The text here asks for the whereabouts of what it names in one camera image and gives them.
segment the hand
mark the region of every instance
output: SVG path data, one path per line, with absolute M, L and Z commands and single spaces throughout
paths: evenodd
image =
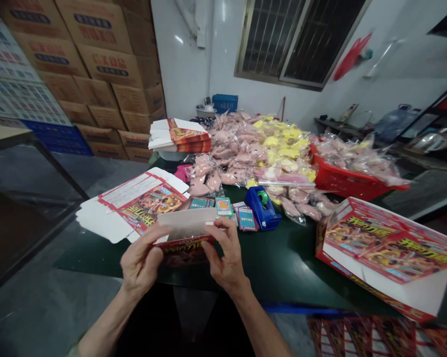
M 202 242 L 203 250 L 210 261 L 210 274 L 231 298 L 236 298 L 250 288 L 250 281 L 243 272 L 242 252 L 238 241 L 237 226 L 232 220 L 220 217 L 214 226 L 206 231 L 222 246 L 223 257 L 207 241 Z
M 156 223 L 150 226 L 123 254 L 121 267 L 124 280 L 121 289 L 133 302 L 138 303 L 157 279 L 157 268 L 162 262 L 164 253 L 152 244 L 171 231 L 171 228 L 161 227 Z

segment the floor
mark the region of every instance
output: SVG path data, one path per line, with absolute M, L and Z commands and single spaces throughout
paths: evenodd
M 148 164 L 56 154 L 67 171 L 92 197 L 137 176 Z M 29 147 L 0 151 L 0 190 L 24 190 L 77 198 L 72 188 Z M 56 214 L 43 209 L 45 217 Z M 83 229 L 71 221 L 43 250 L 0 288 L 0 357 L 65 356 L 114 297 L 114 278 L 52 268 L 54 261 L 80 237 Z M 181 323 L 200 333 L 210 314 L 214 293 L 175 288 Z M 201 311 L 190 314 L 192 306 Z M 294 355 L 315 355 L 306 317 L 269 314 Z

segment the forearm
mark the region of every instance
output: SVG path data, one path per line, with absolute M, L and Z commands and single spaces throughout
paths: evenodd
M 288 344 L 261 307 L 248 281 L 238 295 L 232 297 L 245 325 L 256 357 L 292 356 Z
M 111 356 L 137 303 L 138 301 L 126 296 L 121 288 L 99 319 L 79 341 L 80 357 Z

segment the red fan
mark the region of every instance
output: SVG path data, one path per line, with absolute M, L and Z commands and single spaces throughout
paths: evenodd
M 341 65 L 334 74 L 334 80 L 340 80 L 347 72 L 349 72 L 356 63 L 357 57 L 361 54 L 362 49 L 366 46 L 370 40 L 372 33 L 367 35 L 363 40 L 359 37 L 352 45 L 352 48 L 347 53 L 346 57 L 342 60 Z

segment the blue plastic basket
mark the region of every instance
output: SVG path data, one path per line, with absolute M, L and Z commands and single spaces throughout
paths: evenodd
M 50 143 L 43 143 L 43 145 L 50 151 L 59 152 L 63 154 L 74 154 L 74 155 L 83 155 L 83 156 L 94 156 L 93 152 L 89 147 L 87 148 L 78 148 L 73 146 L 66 145 L 56 145 Z
M 66 138 L 82 138 L 81 133 L 76 126 L 66 126 L 43 123 L 39 121 L 22 120 L 27 128 L 33 130 L 35 134 L 44 134 L 49 136 L 66 137 Z
M 22 120 L 50 151 L 64 154 L 93 156 L 86 140 L 76 126 L 56 125 L 38 121 Z
M 229 94 L 215 94 L 212 97 L 213 107 L 218 114 L 223 114 L 226 111 L 236 112 L 238 106 L 238 96 Z

